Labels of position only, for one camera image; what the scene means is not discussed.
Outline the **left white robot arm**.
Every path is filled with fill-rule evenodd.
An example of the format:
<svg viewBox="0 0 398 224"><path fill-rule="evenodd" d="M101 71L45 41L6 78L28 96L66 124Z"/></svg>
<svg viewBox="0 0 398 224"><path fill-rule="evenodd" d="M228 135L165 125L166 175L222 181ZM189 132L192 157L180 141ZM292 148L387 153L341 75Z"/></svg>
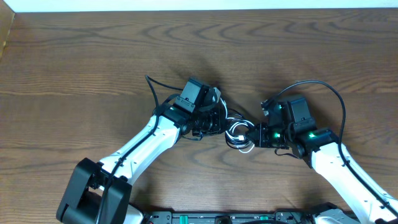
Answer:
<svg viewBox="0 0 398 224"><path fill-rule="evenodd" d="M199 141L219 134L226 104L219 89L190 78L184 88L157 102L145 127L123 147L94 162L82 159L56 212L62 223L142 223L130 204L132 186L164 151L191 133Z"/></svg>

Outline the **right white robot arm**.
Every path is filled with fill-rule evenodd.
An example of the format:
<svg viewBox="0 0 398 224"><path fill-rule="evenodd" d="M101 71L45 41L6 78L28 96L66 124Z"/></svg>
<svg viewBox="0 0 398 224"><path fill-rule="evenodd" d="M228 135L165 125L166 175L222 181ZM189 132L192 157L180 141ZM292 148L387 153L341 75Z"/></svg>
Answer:
<svg viewBox="0 0 398 224"><path fill-rule="evenodd" d="M302 217L305 223L397 223L397 199L383 190L352 158L329 128L319 128L306 99L290 96L261 103L267 122L246 132L256 147L291 149L326 179L354 213L325 203Z"/></svg>

